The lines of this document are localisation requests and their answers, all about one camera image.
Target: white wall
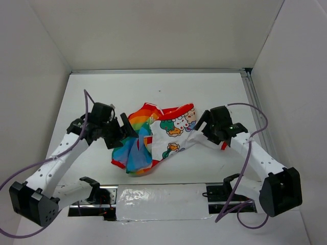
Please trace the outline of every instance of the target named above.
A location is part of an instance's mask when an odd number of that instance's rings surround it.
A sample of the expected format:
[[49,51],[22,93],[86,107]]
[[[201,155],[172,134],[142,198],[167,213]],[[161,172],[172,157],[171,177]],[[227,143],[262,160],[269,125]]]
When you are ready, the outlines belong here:
[[73,70],[253,67],[283,0],[29,0]]
[[[25,0],[0,1],[0,182],[45,157],[69,67]],[[0,192],[0,226],[15,234],[20,216],[9,186]],[[1,244],[13,240],[0,235]]]
[[300,170],[312,244],[327,244],[326,10],[323,0],[286,0],[252,73],[279,157]]

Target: white panel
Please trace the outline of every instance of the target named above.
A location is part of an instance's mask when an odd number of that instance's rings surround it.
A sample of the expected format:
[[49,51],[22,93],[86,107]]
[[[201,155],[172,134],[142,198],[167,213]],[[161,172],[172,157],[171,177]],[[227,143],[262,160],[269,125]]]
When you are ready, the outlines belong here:
[[73,70],[253,67],[283,0],[29,0]]
[[327,243],[327,18],[319,2],[285,1],[252,73],[280,159],[300,170],[312,244]]
[[208,218],[206,184],[120,185],[118,221],[169,221]]
[[[0,182],[45,157],[68,70],[24,0],[0,1]],[[24,180],[22,174],[15,180]],[[9,184],[0,193],[0,227],[15,234]],[[13,239],[0,235],[1,244]]]
[[[259,225],[265,215],[242,213],[250,226]],[[155,244],[155,245],[309,245],[299,211],[289,211],[268,220],[259,230],[242,227],[235,214],[215,224],[215,217],[199,220],[162,220],[150,222],[107,222],[101,217],[67,217],[67,209],[43,232],[15,245],[58,244]],[[36,231],[37,225],[25,218],[18,234]]]
[[[162,108],[194,103],[198,115],[206,109],[231,102],[248,102],[239,73],[145,73],[71,75],[60,108],[48,153],[60,143],[70,123],[85,112],[83,89],[95,101],[116,106],[116,115],[130,114],[144,102]],[[251,109],[230,107],[235,122],[241,122],[250,132],[256,130]],[[62,179],[88,176],[101,184],[176,184],[222,182],[227,176],[239,173],[244,159],[232,149],[213,150],[202,145],[179,152],[156,166],[149,174],[132,177],[111,164],[112,150],[103,139],[92,143],[71,166]],[[249,178],[257,178],[249,168]]]

